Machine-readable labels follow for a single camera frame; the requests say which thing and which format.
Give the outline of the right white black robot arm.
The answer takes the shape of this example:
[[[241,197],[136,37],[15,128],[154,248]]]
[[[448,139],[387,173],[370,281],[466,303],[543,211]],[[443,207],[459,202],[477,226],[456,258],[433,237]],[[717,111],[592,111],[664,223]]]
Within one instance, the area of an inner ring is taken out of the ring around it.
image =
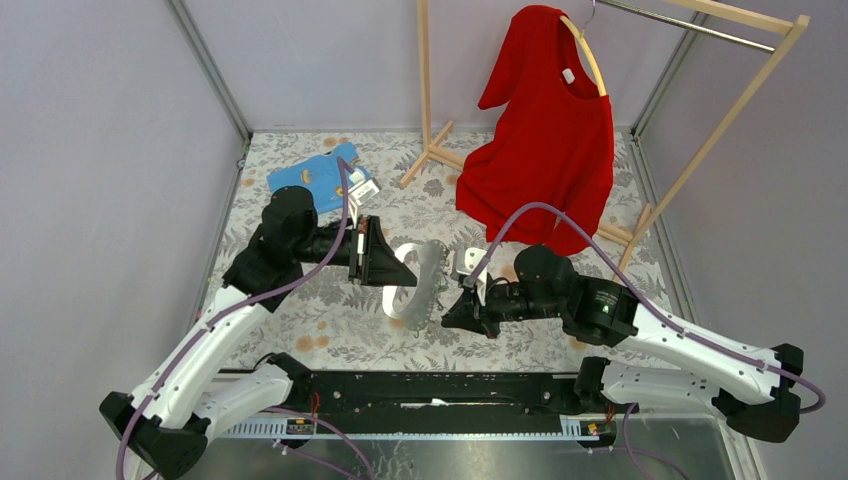
[[[519,252],[514,281],[489,275],[484,254],[477,248],[455,254],[451,276],[462,293],[443,315],[443,327],[494,339],[505,322],[559,319],[563,332],[582,343],[645,353],[671,365],[586,357],[565,396],[568,409],[703,412],[771,443],[786,441],[798,426],[801,400],[792,388],[803,371],[800,348],[728,339],[639,300],[619,283],[577,273],[568,258],[541,245]]]

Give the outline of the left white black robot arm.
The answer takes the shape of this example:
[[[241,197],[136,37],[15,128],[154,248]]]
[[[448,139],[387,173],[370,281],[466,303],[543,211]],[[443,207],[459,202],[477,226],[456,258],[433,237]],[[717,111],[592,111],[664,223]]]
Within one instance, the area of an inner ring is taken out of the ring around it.
[[[309,190],[277,190],[201,319],[132,392],[111,392],[102,401],[101,415],[120,441],[117,478],[147,466],[152,475],[178,479],[233,426],[269,407],[296,411],[307,404],[308,381],[277,365],[215,393],[206,388],[242,339],[325,266],[348,268],[350,280],[364,286],[417,284],[378,217],[344,216],[335,227],[321,227]]]

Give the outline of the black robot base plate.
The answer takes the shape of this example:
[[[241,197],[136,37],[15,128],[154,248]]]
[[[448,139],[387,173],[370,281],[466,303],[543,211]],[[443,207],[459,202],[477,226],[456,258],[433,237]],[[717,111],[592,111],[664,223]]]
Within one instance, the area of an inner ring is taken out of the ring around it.
[[[627,407],[605,398],[587,373],[313,370],[286,353],[266,360],[293,387],[284,409],[348,435],[561,434],[579,415],[611,421]]]

